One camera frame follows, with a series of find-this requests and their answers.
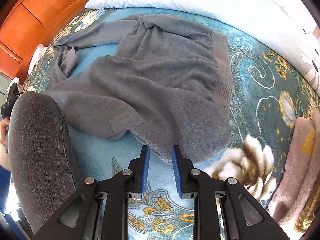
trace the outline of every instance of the person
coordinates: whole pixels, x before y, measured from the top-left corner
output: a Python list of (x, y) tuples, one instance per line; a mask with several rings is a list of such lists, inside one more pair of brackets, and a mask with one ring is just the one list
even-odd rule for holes
[(23, 93), (0, 124), (13, 182), (33, 233), (83, 184), (64, 115), (48, 95)]

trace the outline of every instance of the human hand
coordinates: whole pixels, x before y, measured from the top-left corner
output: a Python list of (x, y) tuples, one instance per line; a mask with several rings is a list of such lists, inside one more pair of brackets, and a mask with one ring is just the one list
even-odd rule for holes
[(7, 127), (7, 125), (9, 125), (9, 118), (4, 118), (2, 121), (1, 121), (1, 124), (0, 124), (0, 143), (4, 146), (4, 147), (7, 147), (7, 142), (5, 140), (5, 128)]

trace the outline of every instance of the gray sweater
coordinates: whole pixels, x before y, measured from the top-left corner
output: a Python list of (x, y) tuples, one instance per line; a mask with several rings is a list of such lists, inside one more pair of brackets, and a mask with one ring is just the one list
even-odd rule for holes
[[(118, 43), (68, 77), (79, 49)], [(181, 18), (133, 15), (61, 37), (46, 94), (68, 124), (108, 140), (130, 131), (165, 161), (173, 145), (193, 162), (230, 140), (233, 79), (228, 38)]]

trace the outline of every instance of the silver bolt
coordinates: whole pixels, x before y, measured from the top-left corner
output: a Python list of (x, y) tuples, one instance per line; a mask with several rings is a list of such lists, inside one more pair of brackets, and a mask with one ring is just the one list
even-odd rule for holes
[(125, 176), (128, 176), (131, 173), (132, 173), (132, 170), (130, 170), (130, 169), (125, 169), (125, 170), (122, 171), (122, 174), (125, 175)]
[(200, 171), (198, 169), (192, 169), (191, 170), (191, 174), (192, 175), (199, 175), (200, 174)]
[(237, 180), (235, 178), (229, 178), (228, 179), (228, 183), (231, 184), (231, 185), (234, 185), (237, 183)]
[(84, 183), (87, 185), (92, 185), (94, 183), (94, 178), (93, 177), (88, 177), (84, 180)]

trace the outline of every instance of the person's leg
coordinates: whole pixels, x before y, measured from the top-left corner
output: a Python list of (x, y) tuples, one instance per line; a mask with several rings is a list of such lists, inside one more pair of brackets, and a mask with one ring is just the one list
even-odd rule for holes
[(48, 95), (25, 92), (18, 98), (8, 136), (13, 182), (35, 233), (83, 180), (63, 113)]

